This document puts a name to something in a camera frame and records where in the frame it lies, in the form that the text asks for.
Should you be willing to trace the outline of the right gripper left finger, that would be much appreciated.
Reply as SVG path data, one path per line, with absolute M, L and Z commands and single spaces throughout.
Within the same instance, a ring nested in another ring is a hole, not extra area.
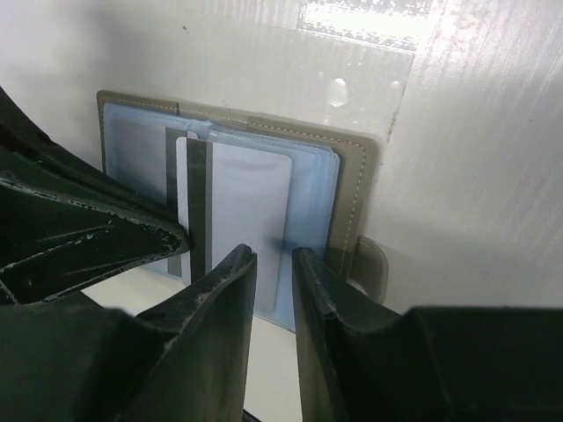
M 4 421 L 246 421 L 257 255 L 130 316 L 89 299 L 1 309 Z

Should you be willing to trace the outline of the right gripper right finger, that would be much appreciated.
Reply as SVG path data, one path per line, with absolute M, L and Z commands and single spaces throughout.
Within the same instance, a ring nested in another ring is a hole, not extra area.
M 294 251 L 306 421 L 559 421 L 562 312 L 371 301 L 312 250 Z

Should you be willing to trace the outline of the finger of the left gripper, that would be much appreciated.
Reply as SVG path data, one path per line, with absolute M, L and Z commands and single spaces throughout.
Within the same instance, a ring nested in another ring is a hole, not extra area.
M 3 305 L 51 302 L 188 248 L 166 215 L 41 172 L 1 173 Z
M 64 179 L 109 195 L 138 214 L 157 219 L 161 223 L 177 225 L 175 215 L 165 206 L 145 199 L 64 147 L 53 142 L 10 98 L 1 91 L 1 146 L 30 159 Z

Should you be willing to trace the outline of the white magnetic stripe card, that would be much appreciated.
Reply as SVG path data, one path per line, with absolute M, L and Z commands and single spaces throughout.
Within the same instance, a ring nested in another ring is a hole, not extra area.
M 224 142 L 176 141 L 177 211 L 191 237 L 179 259 L 190 285 L 237 244 L 259 256 L 254 310 L 274 309 L 282 261 L 292 161 L 288 156 Z

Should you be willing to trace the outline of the grey leather card holder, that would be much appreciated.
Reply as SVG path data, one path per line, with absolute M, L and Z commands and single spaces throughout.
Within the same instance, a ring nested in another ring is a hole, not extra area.
M 164 205 L 177 222 L 179 137 L 190 135 L 291 159 L 274 309 L 269 313 L 254 310 L 256 316 L 294 329 L 291 255 L 296 248 L 314 250 L 338 275 L 349 275 L 362 241 L 362 211 L 376 158 L 373 140 L 292 120 L 112 91 L 99 91 L 97 105 L 104 172 Z M 160 260 L 150 268 L 182 282 L 180 257 Z

